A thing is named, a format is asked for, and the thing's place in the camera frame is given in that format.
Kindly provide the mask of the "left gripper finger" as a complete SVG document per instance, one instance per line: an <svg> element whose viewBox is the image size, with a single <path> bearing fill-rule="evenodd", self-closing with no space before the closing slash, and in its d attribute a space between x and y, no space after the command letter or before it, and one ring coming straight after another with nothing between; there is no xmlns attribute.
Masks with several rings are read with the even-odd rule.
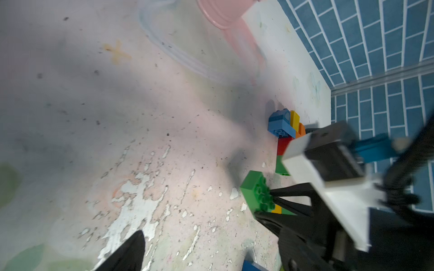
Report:
<svg viewBox="0 0 434 271"><path fill-rule="evenodd" d="M138 230L99 265L96 271L141 271L145 246L144 233Z"/></svg>

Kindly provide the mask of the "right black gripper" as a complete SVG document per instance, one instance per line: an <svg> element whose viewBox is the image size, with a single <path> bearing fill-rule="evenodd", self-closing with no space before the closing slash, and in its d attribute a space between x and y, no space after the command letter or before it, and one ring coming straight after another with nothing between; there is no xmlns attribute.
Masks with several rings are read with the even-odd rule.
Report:
<svg viewBox="0 0 434 271"><path fill-rule="evenodd" d="M370 210L369 251L356 249L310 183L270 190L281 214L257 211L255 219L279 237L284 271L431 271L434 231L393 212ZM312 205L284 199L307 196Z"/></svg>

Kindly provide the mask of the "yellow lego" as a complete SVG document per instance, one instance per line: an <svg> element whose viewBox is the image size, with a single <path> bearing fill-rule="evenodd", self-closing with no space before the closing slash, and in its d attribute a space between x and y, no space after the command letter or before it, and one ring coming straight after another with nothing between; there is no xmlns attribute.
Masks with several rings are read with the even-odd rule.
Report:
<svg viewBox="0 0 434 271"><path fill-rule="evenodd" d="M290 125L296 131L296 133L299 132L300 116L294 110L290 111Z"/></svg>
<svg viewBox="0 0 434 271"><path fill-rule="evenodd" d="M271 212L276 214L282 214L282 210L282 207L276 204L275 208Z"/></svg>

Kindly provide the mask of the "long green lego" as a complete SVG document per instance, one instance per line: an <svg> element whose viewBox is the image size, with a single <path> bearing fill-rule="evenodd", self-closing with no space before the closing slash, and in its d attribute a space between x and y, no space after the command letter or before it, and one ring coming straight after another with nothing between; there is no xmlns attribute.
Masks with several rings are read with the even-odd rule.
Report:
<svg viewBox="0 0 434 271"><path fill-rule="evenodd" d="M262 172L249 171L240 189L255 220L257 219L256 212L272 213L275 203Z"/></svg>

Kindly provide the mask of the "small blue lego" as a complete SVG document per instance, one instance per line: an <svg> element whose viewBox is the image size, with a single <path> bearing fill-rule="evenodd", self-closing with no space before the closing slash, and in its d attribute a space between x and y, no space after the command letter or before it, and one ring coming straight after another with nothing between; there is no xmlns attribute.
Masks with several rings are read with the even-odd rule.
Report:
<svg viewBox="0 0 434 271"><path fill-rule="evenodd" d="M242 271L268 271L268 270L255 262L244 260Z"/></svg>
<svg viewBox="0 0 434 271"><path fill-rule="evenodd" d="M283 109L271 114L268 119L268 131L284 130L290 127L290 111Z"/></svg>

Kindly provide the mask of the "long light blue lego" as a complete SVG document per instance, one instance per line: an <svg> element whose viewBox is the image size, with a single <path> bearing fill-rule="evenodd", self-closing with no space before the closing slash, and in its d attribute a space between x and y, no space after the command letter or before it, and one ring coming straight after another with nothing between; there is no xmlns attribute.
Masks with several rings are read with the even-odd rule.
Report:
<svg viewBox="0 0 434 271"><path fill-rule="evenodd" d="M268 131L278 138L296 138L295 129L285 120L269 121Z"/></svg>

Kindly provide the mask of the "small orange lego brick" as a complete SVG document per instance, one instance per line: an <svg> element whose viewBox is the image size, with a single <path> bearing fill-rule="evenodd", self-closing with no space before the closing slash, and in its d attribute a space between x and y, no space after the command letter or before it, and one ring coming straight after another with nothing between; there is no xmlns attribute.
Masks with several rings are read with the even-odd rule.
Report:
<svg viewBox="0 0 434 271"><path fill-rule="evenodd" d="M305 126L302 123L299 123L298 131L296 132L296 138L300 138L306 135Z"/></svg>

